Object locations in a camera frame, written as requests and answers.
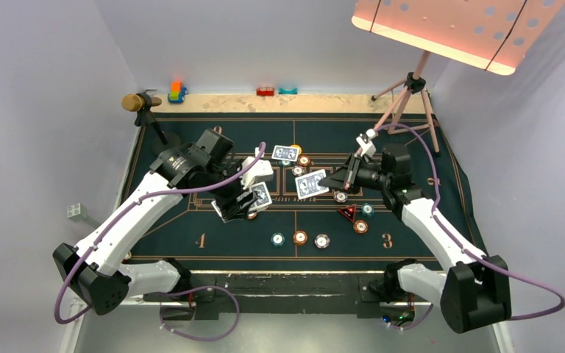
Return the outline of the pink blue chips pile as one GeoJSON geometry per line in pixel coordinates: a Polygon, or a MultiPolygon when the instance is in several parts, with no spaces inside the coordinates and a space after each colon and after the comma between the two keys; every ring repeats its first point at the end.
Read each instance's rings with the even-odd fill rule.
{"type": "Polygon", "coordinates": [[[348,199],[348,194],[343,191],[335,191],[333,194],[333,198],[338,203],[346,203],[348,199]]]}
{"type": "Polygon", "coordinates": [[[292,174],[293,174],[295,177],[300,177],[300,176],[304,175],[304,174],[305,174],[305,167],[303,167],[303,166],[301,166],[301,165],[295,165],[295,166],[292,168],[292,174]]]}

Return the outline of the blue white card deck box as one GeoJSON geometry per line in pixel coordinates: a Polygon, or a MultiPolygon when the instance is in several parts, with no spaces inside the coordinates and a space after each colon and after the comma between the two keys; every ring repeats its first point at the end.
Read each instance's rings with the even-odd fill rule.
{"type": "Polygon", "coordinates": [[[259,182],[243,190],[234,199],[216,197],[211,205],[224,223],[248,219],[251,214],[265,210],[273,203],[265,182],[259,182]]]}

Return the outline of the red black all-in triangle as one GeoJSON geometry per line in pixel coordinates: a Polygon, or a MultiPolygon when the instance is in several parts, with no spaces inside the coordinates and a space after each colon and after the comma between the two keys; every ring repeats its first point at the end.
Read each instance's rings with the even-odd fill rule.
{"type": "Polygon", "coordinates": [[[356,220],[357,205],[351,204],[338,209],[338,212],[348,221],[354,223],[356,220]]]}

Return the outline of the yellow dealer button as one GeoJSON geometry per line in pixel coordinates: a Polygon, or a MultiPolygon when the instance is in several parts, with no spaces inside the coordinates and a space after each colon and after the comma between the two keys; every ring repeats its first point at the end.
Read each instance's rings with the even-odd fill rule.
{"type": "Polygon", "coordinates": [[[302,147],[296,144],[290,145],[290,147],[294,148],[297,150],[298,154],[302,153],[302,147]]]}

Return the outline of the green blue chip stack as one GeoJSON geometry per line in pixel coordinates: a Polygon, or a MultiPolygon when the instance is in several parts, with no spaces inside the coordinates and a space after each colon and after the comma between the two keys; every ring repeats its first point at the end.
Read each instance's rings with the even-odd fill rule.
{"type": "Polygon", "coordinates": [[[280,232],[275,232],[272,236],[271,236],[271,243],[273,246],[275,247],[281,247],[284,246],[285,244],[285,236],[284,234],[280,233],[280,232]]]}

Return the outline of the pink blue chip stack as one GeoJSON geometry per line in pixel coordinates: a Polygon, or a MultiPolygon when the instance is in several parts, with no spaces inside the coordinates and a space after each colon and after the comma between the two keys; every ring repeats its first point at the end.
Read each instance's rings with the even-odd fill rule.
{"type": "Polygon", "coordinates": [[[315,237],[314,244],[318,249],[326,249],[330,245],[330,238],[326,234],[319,234],[315,237]]]}

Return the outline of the blue back playing card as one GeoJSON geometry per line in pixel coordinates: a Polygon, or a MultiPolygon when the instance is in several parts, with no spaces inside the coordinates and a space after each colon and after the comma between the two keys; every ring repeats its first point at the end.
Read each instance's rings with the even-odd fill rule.
{"type": "Polygon", "coordinates": [[[296,162],[299,154],[299,148],[297,147],[275,145],[271,153],[271,158],[273,160],[296,162]]]}

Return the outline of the orange red chip stack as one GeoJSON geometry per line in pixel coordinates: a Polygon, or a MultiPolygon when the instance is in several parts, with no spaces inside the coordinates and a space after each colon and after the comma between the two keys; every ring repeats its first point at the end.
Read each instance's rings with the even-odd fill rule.
{"type": "Polygon", "coordinates": [[[295,231],[293,235],[293,242],[296,246],[304,246],[308,241],[308,235],[302,230],[295,231]]]}

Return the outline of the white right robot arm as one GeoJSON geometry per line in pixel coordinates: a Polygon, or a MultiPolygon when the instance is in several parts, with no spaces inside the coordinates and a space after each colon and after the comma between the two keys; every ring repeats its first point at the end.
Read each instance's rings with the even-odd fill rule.
{"type": "Polygon", "coordinates": [[[435,200],[413,181],[405,146],[384,146],[379,163],[351,155],[319,185],[349,193],[361,188],[380,192],[386,208],[422,240],[443,269],[436,273],[414,259],[387,265],[382,282],[370,289],[375,296],[384,302],[420,296],[440,308],[456,333],[512,316],[506,262],[473,246],[439,212],[435,200]]]}

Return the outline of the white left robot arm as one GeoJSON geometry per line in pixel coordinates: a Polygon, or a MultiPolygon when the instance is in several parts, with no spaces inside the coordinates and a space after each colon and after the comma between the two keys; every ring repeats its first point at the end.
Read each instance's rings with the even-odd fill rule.
{"type": "Polygon", "coordinates": [[[63,280],[54,305],[56,322],[69,322],[60,315],[67,290],[97,315],[110,313],[125,298],[148,293],[184,299],[191,273],[176,260],[138,265],[123,261],[159,218],[191,194],[212,194],[224,223],[260,212],[255,186],[273,175],[270,162],[263,158],[266,143],[261,142],[251,156],[226,163],[233,147],[229,138],[207,129],[195,143],[161,151],[140,184],[106,221],[76,245],[60,244],[52,254],[63,280]]]}

